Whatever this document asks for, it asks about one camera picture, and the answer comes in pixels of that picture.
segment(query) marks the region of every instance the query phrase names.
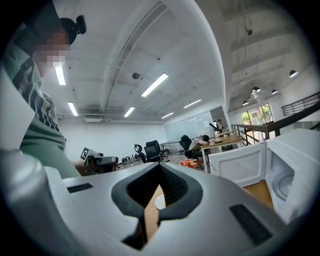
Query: curved white surface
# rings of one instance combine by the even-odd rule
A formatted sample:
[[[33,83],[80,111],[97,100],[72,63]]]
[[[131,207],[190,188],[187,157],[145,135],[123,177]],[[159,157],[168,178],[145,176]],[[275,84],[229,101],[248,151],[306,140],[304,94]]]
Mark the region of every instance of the curved white surface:
[[[320,181],[320,132],[295,129],[266,142],[267,147],[294,170],[292,187],[286,201],[280,208],[278,206],[282,203],[270,186],[275,173],[270,176],[267,170],[266,176],[272,201],[280,202],[280,205],[275,205],[274,208],[288,223],[306,213],[316,196]]]
[[[205,3],[208,1],[194,0],[163,0],[162,2],[170,9],[176,20],[186,31],[196,39],[201,56],[214,72],[215,81],[212,81],[212,88],[215,91],[212,95],[214,95],[215,99],[223,97],[223,107],[226,106],[226,102],[229,105],[229,101],[226,98],[226,88],[228,88],[227,91],[231,89],[231,87],[229,88],[231,86],[229,78],[232,77],[232,73],[225,73],[225,70],[231,72],[231,50],[225,22],[216,1],[210,1],[208,4]],[[219,22],[207,19],[206,16],[209,17],[209,13],[210,17],[219,18]],[[218,40],[216,39],[218,36],[220,42],[222,42],[222,38],[228,42],[222,42],[218,45]]]

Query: white wall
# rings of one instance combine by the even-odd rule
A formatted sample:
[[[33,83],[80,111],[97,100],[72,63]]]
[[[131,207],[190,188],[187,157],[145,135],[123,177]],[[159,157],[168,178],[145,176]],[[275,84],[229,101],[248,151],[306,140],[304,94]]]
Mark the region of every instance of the white wall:
[[[318,92],[320,92],[319,70],[317,66],[312,63],[282,89],[282,106],[299,101]],[[300,122],[305,121],[320,121],[320,110],[300,120]]]
[[[86,123],[84,120],[63,120],[59,127],[66,138],[66,155],[78,161],[84,147],[104,156],[123,157],[135,155],[134,144],[144,148],[146,142],[167,141],[163,125]]]

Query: wooden floor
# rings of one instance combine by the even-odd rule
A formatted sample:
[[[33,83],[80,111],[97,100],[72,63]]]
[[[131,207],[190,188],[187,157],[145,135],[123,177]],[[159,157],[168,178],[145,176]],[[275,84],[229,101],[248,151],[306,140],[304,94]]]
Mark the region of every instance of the wooden floor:
[[[265,180],[262,180],[259,183],[250,186],[245,186],[244,189],[251,193],[258,200],[269,206],[272,210],[274,209],[270,192]],[[159,211],[155,206],[155,200],[162,194],[163,191],[161,187],[158,186],[149,204],[144,209],[144,221],[148,239],[150,239],[158,229],[157,222],[159,218]]]
[[[148,239],[150,239],[158,229],[157,222],[159,218],[159,211],[155,206],[155,201],[157,197],[161,196],[163,193],[164,192],[159,185],[154,192],[149,204],[144,209],[144,221]]]
[[[269,206],[274,210],[274,205],[272,203],[271,195],[265,180],[260,181],[259,183],[243,187],[246,191],[251,193],[255,198],[260,200],[262,203]]]

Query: black hair bun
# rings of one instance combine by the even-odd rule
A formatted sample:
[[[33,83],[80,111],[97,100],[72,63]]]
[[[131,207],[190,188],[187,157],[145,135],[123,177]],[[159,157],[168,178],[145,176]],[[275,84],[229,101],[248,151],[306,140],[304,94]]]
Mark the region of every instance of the black hair bun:
[[[77,34],[84,34],[87,31],[85,17],[78,16],[76,23],[70,18],[60,18],[61,25],[65,32],[68,34],[70,45],[75,41]]]

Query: person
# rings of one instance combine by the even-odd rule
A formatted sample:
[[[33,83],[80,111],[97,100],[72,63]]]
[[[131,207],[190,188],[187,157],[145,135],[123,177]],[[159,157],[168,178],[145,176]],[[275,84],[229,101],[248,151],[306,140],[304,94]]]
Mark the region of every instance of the person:
[[[218,119],[218,121],[216,122],[216,126],[217,126],[217,129],[218,129],[219,133],[222,133],[222,129],[223,129],[224,127],[222,126],[222,121],[221,121],[221,119]]]
[[[200,137],[195,137],[189,146],[189,150],[191,151],[199,151],[202,145],[209,145],[209,136],[202,135]]]
[[[55,104],[41,90],[43,78],[62,60],[77,36],[55,15],[52,27],[46,27],[47,32],[42,34],[34,33],[34,28],[26,22],[22,24],[3,53],[1,68],[35,112],[20,145],[21,152],[37,158],[44,166],[57,169],[65,179],[88,173],[83,162],[72,163],[64,154],[66,140],[57,123]]]

